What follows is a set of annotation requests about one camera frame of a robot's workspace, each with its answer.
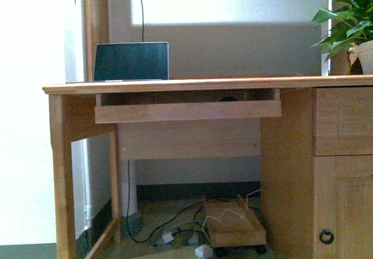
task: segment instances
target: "round door handle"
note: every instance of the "round door handle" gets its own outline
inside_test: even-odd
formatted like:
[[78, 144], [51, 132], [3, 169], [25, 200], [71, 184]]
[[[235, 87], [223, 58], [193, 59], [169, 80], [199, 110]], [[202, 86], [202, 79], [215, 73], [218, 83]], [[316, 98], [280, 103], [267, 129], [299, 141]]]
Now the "round door handle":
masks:
[[334, 235], [329, 230], [323, 230], [320, 233], [319, 239], [323, 244], [331, 244], [334, 241]]

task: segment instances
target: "electrical plug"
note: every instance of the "electrical plug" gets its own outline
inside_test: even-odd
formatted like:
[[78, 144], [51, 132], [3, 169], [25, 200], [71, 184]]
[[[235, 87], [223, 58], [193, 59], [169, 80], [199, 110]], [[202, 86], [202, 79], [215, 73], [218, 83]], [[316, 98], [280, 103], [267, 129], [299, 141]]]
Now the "electrical plug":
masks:
[[197, 246], [199, 244], [198, 233], [193, 232], [193, 236], [188, 240], [188, 246]]
[[175, 238], [171, 232], [163, 233], [162, 239], [164, 240], [165, 243], [169, 243], [173, 241]]
[[214, 250], [207, 244], [204, 244], [196, 248], [194, 254], [198, 257], [198, 259], [208, 259], [214, 255]]

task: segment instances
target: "wall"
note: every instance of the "wall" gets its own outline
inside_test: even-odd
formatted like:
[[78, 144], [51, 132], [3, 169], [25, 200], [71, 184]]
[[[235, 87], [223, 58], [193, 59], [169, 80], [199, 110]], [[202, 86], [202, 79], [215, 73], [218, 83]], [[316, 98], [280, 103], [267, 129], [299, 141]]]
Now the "wall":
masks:
[[[170, 44], [170, 77], [321, 74], [312, 24], [325, 0], [143, 0], [145, 41]], [[140, 42], [139, 0], [109, 0], [111, 42]], [[257, 181], [259, 157], [139, 160], [137, 184]]]
[[93, 218], [111, 198], [109, 136], [107, 134], [88, 139], [88, 164]]
[[0, 0], [0, 245], [55, 242], [48, 83], [65, 80], [62, 0]]

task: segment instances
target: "white cable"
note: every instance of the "white cable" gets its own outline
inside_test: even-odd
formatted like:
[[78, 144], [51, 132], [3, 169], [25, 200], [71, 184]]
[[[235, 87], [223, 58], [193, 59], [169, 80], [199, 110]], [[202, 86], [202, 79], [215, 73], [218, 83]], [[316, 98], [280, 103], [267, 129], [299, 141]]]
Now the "white cable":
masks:
[[301, 87], [301, 88], [288, 89], [288, 90], [281, 91], [280, 94], [288, 93], [288, 92], [292, 92], [292, 91], [296, 91], [296, 90], [303, 90], [303, 89], [306, 89], [306, 88]]
[[215, 218], [215, 217], [210, 216], [210, 215], [206, 216], [205, 221], [204, 221], [204, 223], [203, 223], [203, 225], [202, 225], [202, 231], [203, 231], [203, 233], [205, 234], [207, 240], [208, 240], [209, 242], [211, 242], [209, 236], [207, 235], [207, 233], [206, 233], [206, 231], [205, 231], [205, 224], [206, 224], [208, 218], [214, 219], [214, 220], [218, 221], [219, 223], [221, 223], [221, 222], [223, 221], [223, 216], [224, 216], [224, 214], [225, 214], [226, 212], [228, 212], [228, 211], [232, 212], [233, 214], [238, 215], [240, 218], [243, 218], [244, 215], [245, 215], [245, 213], [246, 213], [246, 211], [249, 209], [249, 203], [248, 203], [248, 202], [249, 202], [249, 196], [252, 195], [252, 194], [254, 194], [254, 193], [259, 192], [260, 190], [261, 190], [261, 189], [255, 190], [254, 192], [251, 192], [251, 193], [249, 193], [249, 194], [246, 195], [246, 209], [245, 209], [245, 211], [244, 211], [243, 213], [238, 213], [238, 212], [236, 212], [236, 211], [231, 210], [230, 208], [226, 208], [226, 209], [223, 211], [223, 213], [220, 215], [219, 218]]

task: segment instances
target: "laptop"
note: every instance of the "laptop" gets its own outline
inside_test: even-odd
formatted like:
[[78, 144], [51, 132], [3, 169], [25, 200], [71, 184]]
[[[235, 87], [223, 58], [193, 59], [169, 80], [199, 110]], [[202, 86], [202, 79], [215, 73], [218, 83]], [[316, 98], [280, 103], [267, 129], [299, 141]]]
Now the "laptop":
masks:
[[94, 81], [168, 80], [168, 43], [98, 44]]

